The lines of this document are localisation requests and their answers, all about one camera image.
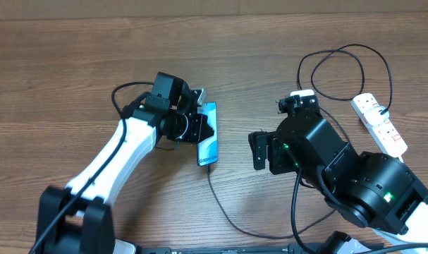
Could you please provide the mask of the blue Galaxy smartphone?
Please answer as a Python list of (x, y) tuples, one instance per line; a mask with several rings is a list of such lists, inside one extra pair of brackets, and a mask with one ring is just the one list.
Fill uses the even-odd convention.
[(206, 102), (197, 113), (202, 117), (200, 141), (197, 144), (197, 164), (201, 167), (218, 161), (218, 131), (216, 102)]

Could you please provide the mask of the white power strip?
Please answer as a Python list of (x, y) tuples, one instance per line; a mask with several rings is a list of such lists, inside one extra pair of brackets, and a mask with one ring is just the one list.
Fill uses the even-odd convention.
[[(365, 111), (373, 107), (382, 106), (371, 93), (357, 95), (352, 99), (350, 104), (363, 124), (364, 121), (362, 120), (362, 114)], [(402, 139), (400, 133), (391, 123), (390, 119), (378, 126), (373, 128), (366, 127), (366, 129), (369, 131), (375, 143), (384, 154), (398, 158), (401, 162), (403, 161), (402, 155), (406, 152), (408, 146)]]

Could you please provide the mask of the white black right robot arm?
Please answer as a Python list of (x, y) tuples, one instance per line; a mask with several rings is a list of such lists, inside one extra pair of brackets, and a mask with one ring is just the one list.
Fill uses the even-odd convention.
[(398, 158), (358, 154), (321, 115), (317, 96), (294, 91), (278, 102), (286, 118), (273, 132), (250, 133), (256, 170), (295, 172), (344, 220), (391, 242), (381, 253), (428, 253), (428, 189)]

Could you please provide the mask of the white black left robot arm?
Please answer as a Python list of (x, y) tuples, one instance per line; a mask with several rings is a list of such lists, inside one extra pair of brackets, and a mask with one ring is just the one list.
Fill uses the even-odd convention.
[(138, 254), (141, 247), (114, 233), (112, 210), (140, 161), (161, 138), (197, 146), (197, 165), (218, 160), (217, 105), (205, 89), (159, 72), (124, 108), (117, 128), (94, 160), (64, 188), (49, 186), (39, 199), (31, 253)]

